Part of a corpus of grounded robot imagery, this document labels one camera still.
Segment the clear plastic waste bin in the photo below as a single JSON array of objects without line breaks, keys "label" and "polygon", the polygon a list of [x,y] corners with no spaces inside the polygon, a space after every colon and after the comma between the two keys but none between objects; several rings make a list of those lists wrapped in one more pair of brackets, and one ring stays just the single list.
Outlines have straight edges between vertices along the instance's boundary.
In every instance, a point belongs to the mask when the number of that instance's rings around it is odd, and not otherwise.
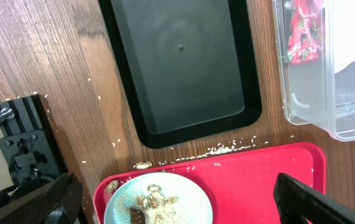
[{"label": "clear plastic waste bin", "polygon": [[334,72],[333,0],[323,1],[322,56],[293,65],[287,55],[293,0],[273,0],[283,110],[292,124],[312,124],[338,141],[355,141],[355,61]]}]

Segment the red candy wrapper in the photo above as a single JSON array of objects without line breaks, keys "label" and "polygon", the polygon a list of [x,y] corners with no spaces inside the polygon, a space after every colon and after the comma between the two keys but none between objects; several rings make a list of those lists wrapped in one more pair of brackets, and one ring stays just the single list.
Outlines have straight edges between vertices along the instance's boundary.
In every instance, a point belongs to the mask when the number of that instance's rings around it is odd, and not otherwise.
[{"label": "red candy wrapper", "polygon": [[288,38],[288,61],[301,64],[322,56],[324,20],[321,18],[323,0],[293,0],[293,14]]}]

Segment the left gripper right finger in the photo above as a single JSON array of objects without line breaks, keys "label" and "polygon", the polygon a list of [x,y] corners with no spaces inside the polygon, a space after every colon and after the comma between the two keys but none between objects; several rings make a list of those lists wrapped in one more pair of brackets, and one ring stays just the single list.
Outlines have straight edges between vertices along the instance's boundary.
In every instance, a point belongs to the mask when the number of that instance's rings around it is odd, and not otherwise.
[{"label": "left gripper right finger", "polygon": [[355,211],[288,174],[278,174],[273,198],[282,224],[355,224]]}]

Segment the food scrap on table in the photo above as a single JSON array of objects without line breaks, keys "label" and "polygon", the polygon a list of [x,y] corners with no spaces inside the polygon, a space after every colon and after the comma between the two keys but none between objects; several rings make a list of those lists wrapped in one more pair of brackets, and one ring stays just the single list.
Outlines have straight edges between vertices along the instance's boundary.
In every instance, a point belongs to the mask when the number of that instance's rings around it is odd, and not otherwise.
[{"label": "food scrap on table", "polygon": [[148,162],[139,162],[135,164],[135,169],[136,170],[143,170],[143,169],[149,169],[150,167],[153,166],[153,163],[148,161]]}]

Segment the white paper napkin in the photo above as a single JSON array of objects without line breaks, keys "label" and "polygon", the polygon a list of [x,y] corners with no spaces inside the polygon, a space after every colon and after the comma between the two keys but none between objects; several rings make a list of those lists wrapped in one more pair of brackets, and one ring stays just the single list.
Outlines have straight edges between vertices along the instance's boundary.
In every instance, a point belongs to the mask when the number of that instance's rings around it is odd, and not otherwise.
[{"label": "white paper napkin", "polygon": [[334,72],[355,61],[355,0],[333,0]]}]

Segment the food scrap on tray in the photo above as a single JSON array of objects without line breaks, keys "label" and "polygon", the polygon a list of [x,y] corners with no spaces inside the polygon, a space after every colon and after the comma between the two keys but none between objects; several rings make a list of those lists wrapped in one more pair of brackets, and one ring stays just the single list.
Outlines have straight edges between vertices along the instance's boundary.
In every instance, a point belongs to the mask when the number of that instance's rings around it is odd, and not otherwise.
[{"label": "food scrap on tray", "polygon": [[114,179],[108,183],[108,185],[105,187],[105,192],[108,194],[113,193],[119,186],[119,181]]}]

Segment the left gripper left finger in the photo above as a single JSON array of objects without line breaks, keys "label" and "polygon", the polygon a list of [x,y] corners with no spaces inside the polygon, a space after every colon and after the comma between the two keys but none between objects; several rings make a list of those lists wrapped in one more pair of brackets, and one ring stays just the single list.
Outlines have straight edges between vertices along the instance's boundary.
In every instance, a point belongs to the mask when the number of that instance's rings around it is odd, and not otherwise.
[{"label": "left gripper left finger", "polygon": [[73,173],[32,179],[0,191],[0,223],[75,223],[83,186]]}]

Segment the food leftovers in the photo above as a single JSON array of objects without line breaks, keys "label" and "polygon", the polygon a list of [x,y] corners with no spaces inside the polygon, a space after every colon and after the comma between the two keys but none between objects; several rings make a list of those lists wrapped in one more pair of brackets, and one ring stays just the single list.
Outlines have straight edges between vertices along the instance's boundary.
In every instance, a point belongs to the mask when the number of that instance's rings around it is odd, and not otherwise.
[{"label": "food leftovers", "polygon": [[177,206],[179,197],[167,197],[161,186],[129,187],[116,198],[114,219],[117,223],[183,223]]}]

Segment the large light blue plate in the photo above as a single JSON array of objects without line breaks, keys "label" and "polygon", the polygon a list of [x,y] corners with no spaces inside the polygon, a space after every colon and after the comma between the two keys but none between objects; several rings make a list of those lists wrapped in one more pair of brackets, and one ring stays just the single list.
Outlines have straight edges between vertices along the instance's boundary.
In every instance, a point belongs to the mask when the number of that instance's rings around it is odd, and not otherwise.
[{"label": "large light blue plate", "polygon": [[116,198],[121,195],[122,191],[129,187],[144,190],[150,184],[161,186],[167,197],[179,197],[177,206],[182,211],[183,223],[212,224],[214,222],[210,199],[198,184],[187,177],[171,172],[152,172],[136,177],[129,175],[122,180],[124,183],[120,184],[113,193],[105,192],[109,199],[105,203],[103,215],[98,215],[99,221],[102,223],[118,224],[113,216]]}]

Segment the red plastic serving tray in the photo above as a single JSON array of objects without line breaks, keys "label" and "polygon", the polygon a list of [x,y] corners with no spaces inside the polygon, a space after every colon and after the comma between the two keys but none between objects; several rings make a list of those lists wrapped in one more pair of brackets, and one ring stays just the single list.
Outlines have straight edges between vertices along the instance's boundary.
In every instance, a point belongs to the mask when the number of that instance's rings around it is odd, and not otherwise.
[{"label": "red plastic serving tray", "polygon": [[211,201],[213,223],[278,223],[273,188],[279,173],[326,192],[323,150],[315,144],[299,142],[111,175],[94,191],[96,215],[103,215],[109,199],[105,187],[112,178],[117,178],[120,185],[124,183],[122,178],[129,175],[152,172],[179,174],[198,184]]}]

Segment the black rectangular tray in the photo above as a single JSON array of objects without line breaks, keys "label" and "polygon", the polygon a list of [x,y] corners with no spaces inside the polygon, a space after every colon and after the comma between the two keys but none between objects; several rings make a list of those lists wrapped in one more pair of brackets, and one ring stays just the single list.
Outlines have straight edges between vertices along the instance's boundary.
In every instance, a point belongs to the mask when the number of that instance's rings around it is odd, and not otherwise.
[{"label": "black rectangular tray", "polygon": [[159,149],[262,114],[244,0],[99,3],[138,138]]}]

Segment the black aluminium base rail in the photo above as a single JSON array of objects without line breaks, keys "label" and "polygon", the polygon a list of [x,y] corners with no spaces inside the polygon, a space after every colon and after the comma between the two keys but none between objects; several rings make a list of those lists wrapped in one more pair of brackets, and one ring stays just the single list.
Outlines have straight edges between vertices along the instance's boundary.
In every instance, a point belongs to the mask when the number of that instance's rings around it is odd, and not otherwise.
[{"label": "black aluminium base rail", "polygon": [[14,185],[67,172],[39,94],[0,102],[0,149]]}]

